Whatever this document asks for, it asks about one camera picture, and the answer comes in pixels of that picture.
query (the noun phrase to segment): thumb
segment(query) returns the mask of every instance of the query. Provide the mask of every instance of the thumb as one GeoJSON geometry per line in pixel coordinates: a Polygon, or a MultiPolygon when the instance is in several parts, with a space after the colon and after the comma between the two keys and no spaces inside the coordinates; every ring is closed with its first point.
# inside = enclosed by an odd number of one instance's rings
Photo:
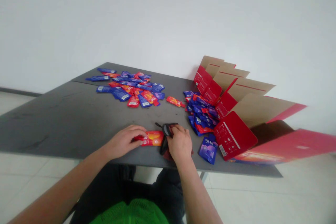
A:
{"type": "Polygon", "coordinates": [[[134,141],[134,142],[132,142],[132,143],[130,143],[129,144],[129,146],[128,146],[128,151],[131,151],[131,150],[133,150],[133,149],[135,149],[135,148],[138,148],[140,145],[142,145],[143,144],[143,141],[141,141],[141,140],[139,140],[139,141],[134,141]]]}

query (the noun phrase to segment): green shirt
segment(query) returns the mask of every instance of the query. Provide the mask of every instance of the green shirt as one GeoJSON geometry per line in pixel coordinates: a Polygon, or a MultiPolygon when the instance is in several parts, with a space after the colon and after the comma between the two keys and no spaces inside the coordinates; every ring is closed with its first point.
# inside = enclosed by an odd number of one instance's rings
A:
{"type": "Polygon", "coordinates": [[[125,202],[107,209],[90,224],[168,224],[167,218],[155,203],[146,199],[134,199],[129,205],[125,202]]]}

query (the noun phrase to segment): tiled floor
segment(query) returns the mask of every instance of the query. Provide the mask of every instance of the tiled floor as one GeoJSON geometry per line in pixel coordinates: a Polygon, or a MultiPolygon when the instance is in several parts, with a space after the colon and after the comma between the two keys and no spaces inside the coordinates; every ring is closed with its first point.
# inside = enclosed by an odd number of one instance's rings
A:
{"type": "MultiPolygon", "coordinates": [[[[0,92],[0,114],[31,99],[0,92]]],[[[0,153],[0,224],[75,165],[67,159],[0,153]]],[[[283,179],[209,174],[205,186],[224,223],[336,223],[336,159],[326,154],[277,168],[283,179]]],[[[135,180],[153,183],[160,171],[138,167],[135,180]]]]}

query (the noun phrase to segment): barcode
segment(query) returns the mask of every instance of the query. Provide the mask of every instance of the barcode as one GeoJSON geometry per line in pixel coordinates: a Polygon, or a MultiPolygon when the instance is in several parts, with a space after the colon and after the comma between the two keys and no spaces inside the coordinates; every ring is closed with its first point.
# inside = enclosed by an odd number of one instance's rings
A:
{"type": "Polygon", "coordinates": [[[224,148],[223,148],[223,145],[220,145],[220,146],[219,146],[219,149],[220,149],[222,155],[223,155],[223,156],[226,156],[226,152],[225,152],[225,150],[224,150],[224,148]]]}

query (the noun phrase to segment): table top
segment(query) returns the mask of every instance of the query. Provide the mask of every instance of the table top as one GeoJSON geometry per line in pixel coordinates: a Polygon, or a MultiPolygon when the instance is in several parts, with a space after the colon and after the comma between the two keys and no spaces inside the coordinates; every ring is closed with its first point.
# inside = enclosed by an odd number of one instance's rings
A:
{"type": "Polygon", "coordinates": [[[106,62],[100,66],[97,66],[96,68],[93,68],[92,70],[72,79],[72,81],[80,82],[80,83],[86,83],[96,86],[108,86],[108,83],[111,82],[108,81],[98,81],[98,82],[92,82],[90,80],[85,80],[86,78],[90,78],[92,76],[102,75],[97,68],[107,68],[111,70],[116,70],[118,74],[120,74],[122,71],[128,71],[131,74],[135,74],[137,72],[142,72],[144,74],[152,75],[151,82],[156,82],[162,84],[165,89],[162,90],[162,93],[165,93],[165,98],[168,96],[172,96],[178,100],[185,101],[185,96],[183,94],[183,91],[198,91],[197,86],[192,80],[178,78],[170,75],[164,75],[161,73],[151,72],[143,69],[118,65],[110,62],[106,62]]]}
{"type": "MultiPolygon", "coordinates": [[[[0,151],[84,159],[130,124],[159,130],[155,122],[178,123],[190,130],[192,158],[198,170],[282,177],[275,166],[225,162],[221,152],[217,152],[215,165],[211,165],[198,155],[203,138],[193,132],[183,108],[165,100],[158,107],[129,108],[127,102],[114,99],[112,94],[96,93],[96,88],[95,85],[67,82],[0,116],[0,151]]],[[[173,161],[159,154],[157,146],[139,147],[112,162],[176,167],[173,161]]]]}

